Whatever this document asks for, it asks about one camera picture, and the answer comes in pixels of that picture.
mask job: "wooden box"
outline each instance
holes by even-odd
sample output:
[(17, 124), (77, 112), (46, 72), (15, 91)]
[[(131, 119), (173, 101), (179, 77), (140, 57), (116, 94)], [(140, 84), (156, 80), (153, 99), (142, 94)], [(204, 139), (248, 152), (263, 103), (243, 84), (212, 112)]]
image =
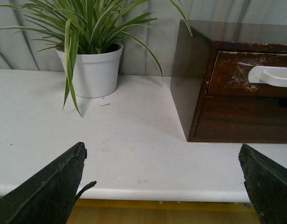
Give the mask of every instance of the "wooden box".
[(171, 93), (190, 142), (287, 143), (287, 88), (251, 84), (255, 65), (287, 67), (287, 26), (180, 22)]

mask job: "white shelf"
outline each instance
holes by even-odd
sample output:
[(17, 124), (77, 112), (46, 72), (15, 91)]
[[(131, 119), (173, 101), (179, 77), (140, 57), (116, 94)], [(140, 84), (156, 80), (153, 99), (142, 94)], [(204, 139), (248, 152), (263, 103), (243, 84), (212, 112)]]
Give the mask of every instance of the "white shelf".
[[(249, 202), (241, 144), (188, 143), (170, 78), (120, 76), (104, 98), (68, 98), (64, 74), (0, 70), (0, 196), (79, 141), (88, 149), (82, 198)], [(287, 145), (250, 144), (287, 168)]]

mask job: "curtain fold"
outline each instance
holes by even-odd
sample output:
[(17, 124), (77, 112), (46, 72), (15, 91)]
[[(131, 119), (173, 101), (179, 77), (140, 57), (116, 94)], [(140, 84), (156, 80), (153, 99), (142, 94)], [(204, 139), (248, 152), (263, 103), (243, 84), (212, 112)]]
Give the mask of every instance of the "curtain fold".
[[(189, 19), (206, 21), (227, 21), (243, 23), (265, 23), (287, 25), (287, 0), (181, 0)], [(0, 4), (28, 2), (28, 0), (0, 0)], [(149, 25), (157, 32), (147, 28), (132, 31), (154, 52), (163, 68), (164, 76), (171, 76), (174, 53), (181, 16), (168, 0), (151, 0), (141, 5), (128, 17), (143, 12), (154, 12), (157, 17)], [(0, 8), (0, 28), (11, 25), (28, 25), (21, 15), (12, 9)], [(55, 50), (45, 48), (45, 42), (32, 41), (41, 37), (35, 32), (0, 30), (0, 68), (20, 70), (63, 70)], [(154, 59), (134, 40), (124, 40), (121, 73), (128, 75), (160, 76)]]

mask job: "drawer front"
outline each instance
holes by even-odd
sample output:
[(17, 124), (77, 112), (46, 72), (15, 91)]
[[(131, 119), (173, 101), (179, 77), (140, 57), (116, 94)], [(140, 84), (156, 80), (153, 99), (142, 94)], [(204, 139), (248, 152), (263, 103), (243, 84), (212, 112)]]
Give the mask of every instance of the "drawer front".
[(287, 88), (249, 83), (252, 65), (287, 67), (287, 54), (218, 52), (207, 95), (287, 98)]
[(287, 106), (277, 98), (205, 97), (191, 141), (287, 143)]

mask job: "potted plant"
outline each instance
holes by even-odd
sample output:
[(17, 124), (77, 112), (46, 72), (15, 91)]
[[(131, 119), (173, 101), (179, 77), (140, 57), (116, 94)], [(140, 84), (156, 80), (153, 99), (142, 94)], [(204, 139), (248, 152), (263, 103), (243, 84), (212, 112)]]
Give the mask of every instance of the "potted plant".
[[(122, 38), (131, 38), (146, 48), (156, 61), (162, 74), (161, 65), (148, 46), (129, 33), (129, 30), (134, 27), (147, 27), (153, 29), (151, 26), (147, 25), (147, 23), (156, 20), (157, 18), (150, 17), (151, 13), (146, 12), (128, 21), (120, 22), (121, 18), (128, 12), (148, 1), (150, 0), (134, 0), (130, 4), (126, 4), (124, 0), (29, 0), (29, 3), (22, 5), (4, 4), (0, 5), (0, 7), (10, 7), (14, 10), (23, 12), (25, 20), (34, 25), (31, 27), (10, 26), (1, 29), (19, 29), (20, 31), (31, 30), (44, 35), (41, 39), (36, 40), (45, 41), (50, 46), (41, 50), (51, 48), (57, 49), (57, 53), (61, 58), (66, 71), (63, 107), (70, 93), (75, 108), (81, 115), (76, 101), (75, 89), (73, 87), (73, 77), (76, 77), (74, 83), (86, 83), (88, 80), (85, 80), (84, 77), (79, 78), (79, 75), (85, 76), (85, 70), (93, 71), (93, 69), (79, 67), (79, 63), (84, 60), (88, 61), (90, 56), (105, 57), (106, 55), (111, 55), (111, 61), (115, 67), (112, 69), (115, 72), (114, 77), (112, 77), (111, 87), (109, 90), (104, 91), (100, 95), (96, 94), (94, 97), (110, 94), (116, 88), (118, 58), (121, 55), (123, 47), (119, 41)], [(182, 9), (174, 0), (169, 1), (181, 14), (191, 33), (188, 21)], [(80, 74), (74, 72), (75, 64), (78, 65), (76, 71)], [(103, 70), (102, 73), (104, 76), (102, 76), (102, 78), (105, 78), (105, 73), (108, 72), (109, 71)]]

